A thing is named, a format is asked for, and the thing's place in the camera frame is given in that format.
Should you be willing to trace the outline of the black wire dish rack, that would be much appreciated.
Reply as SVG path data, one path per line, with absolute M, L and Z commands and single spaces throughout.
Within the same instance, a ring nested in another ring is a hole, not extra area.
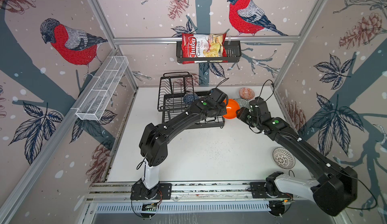
M 187 92 L 196 93 L 199 98 L 206 96 L 210 90 L 197 93 L 194 89 L 193 77 L 188 72 L 176 73 L 171 77 L 163 75 L 160 78 L 158 111 L 163 113 L 162 123 L 176 117 L 190 105 L 183 102 L 183 97 Z M 207 118 L 187 129 L 223 127 L 224 118 Z

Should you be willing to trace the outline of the dark blue patterned bowl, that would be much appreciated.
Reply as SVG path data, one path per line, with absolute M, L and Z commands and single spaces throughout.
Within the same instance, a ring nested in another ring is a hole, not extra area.
M 192 105 L 196 100 L 199 99 L 199 96 L 193 92 L 187 92 L 183 97 L 183 102 L 186 105 Z

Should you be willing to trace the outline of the orange plastic bowl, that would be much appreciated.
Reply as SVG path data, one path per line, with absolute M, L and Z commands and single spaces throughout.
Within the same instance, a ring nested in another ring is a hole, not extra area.
M 224 101 L 225 103 L 227 103 L 227 106 L 226 106 L 226 114 L 223 115 L 223 118 L 225 119 L 235 119 L 237 117 L 237 111 L 240 109 L 240 106 L 238 104 L 237 101 L 233 100 L 233 99 L 229 99 L 228 101 Z

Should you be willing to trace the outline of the green patterned bowl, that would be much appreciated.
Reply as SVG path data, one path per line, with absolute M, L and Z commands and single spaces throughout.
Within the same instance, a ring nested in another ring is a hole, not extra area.
M 246 99 L 238 98 L 235 101 L 238 103 L 240 108 L 247 108 L 247 109 L 250 108 L 250 102 Z

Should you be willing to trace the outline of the red cassava chips bag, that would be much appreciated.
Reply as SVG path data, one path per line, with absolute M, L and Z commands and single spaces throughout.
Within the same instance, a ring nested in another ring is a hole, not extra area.
M 182 54 L 184 58 L 227 57 L 224 52 L 224 34 L 182 34 Z

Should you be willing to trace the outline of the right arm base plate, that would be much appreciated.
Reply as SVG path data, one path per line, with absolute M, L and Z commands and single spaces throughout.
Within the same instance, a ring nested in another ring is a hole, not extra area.
M 282 192 L 274 192 L 274 194 L 268 194 L 266 190 L 265 181 L 250 182 L 246 190 L 252 193 L 253 199 L 263 199 L 263 198 L 292 199 L 293 198 L 292 194 L 282 193 Z

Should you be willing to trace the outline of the white lattice patterned bowl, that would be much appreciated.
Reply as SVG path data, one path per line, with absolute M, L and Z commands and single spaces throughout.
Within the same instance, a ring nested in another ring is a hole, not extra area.
M 272 152 L 272 157 L 276 165 L 278 165 L 282 169 L 292 169 L 296 160 L 295 157 L 285 148 L 277 147 Z

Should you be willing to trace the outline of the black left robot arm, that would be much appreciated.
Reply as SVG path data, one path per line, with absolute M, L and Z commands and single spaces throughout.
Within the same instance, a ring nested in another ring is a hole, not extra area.
M 159 181 L 159 165 L 168 156 L 167 145 L 179 133 L 190 126 L 207 118 L 217 118 L 226 115 L 228 96 L 219 88 L 213 88 L 209 93 L 195 100 L 186 110 L 157 126 L 150 123 L 143 132 L 139 148 L 144 158 L 145 170 L 141 179 L 145 190 L 157 190 Z

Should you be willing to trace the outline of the white mesh wall shelf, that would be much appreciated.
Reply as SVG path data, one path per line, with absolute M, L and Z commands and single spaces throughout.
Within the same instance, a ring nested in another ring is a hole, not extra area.
M 113 56 L 78 108 L 80 120 L 100 121 L 129 62 L 125 56 Z

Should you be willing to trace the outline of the aluminium front rail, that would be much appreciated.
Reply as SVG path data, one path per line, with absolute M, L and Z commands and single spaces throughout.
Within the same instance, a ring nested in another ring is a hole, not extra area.
M 276 201 L 276 200 L 311 200 L 312 187 L 317 186 L 316 180 L 302 180 L 286 176 L 280 179 L 278 191 L 292 194 L 292 199 L 263 198 L 253 199 L 252 193 L 246 188 L 250 182 L 259 181 L 194 181 L 194 182 L 170 182 L 172 185 L 171 199 L 162 202 L 188 202 L 188 201 Z M 87 203 L 92 202 L 130 202 L 131 188 L 136 182 L 106 182 L 93 184 Z

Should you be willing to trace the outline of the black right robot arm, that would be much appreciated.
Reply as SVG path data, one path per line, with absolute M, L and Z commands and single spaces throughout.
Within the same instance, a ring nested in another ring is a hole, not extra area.
M 342 168 L 299 137 L 286 121 L 273 118 L 261 97 L 250 101 L 249 108 L 237 110 L 236 115 L 242 122 L 257 128 L 287 149 L 313 176 L 313 179 L 303 180 L 275 172 L 266 178 L 268 196 L 293 194 L 314 202 L 333 217 L 357 199 L 357 172 L 349 166 Z

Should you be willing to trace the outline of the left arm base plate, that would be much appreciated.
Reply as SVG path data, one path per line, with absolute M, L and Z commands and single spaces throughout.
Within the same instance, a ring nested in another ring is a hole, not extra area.
M 158 183 L 152 189 L 147 189 L 142 182 L 136 182 L 131 188 L 130 200 L 170 200 L 172 185 Z

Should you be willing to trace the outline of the black wall basket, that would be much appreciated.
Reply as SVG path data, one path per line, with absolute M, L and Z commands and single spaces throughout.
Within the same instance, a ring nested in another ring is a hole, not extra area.
M 237 63 L 241 58 L 241 45 L 240 41 L 232 40 L 224 43 L 224 52 L 227 57 L 217 58 L 184 58 L 182 54 L 182 43 L 177 42 L 176 45 L 176 59 L 179 64 L 186 64 L 187 62 L 194 63 Z

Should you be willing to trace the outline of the red patterned bowl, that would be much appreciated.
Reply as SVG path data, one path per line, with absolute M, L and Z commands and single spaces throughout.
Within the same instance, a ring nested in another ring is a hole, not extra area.
M 255 98 L 255 92 L 248 87 L 243 87 L 239 90 L 239 95 L 242 99 L 251 100 Z

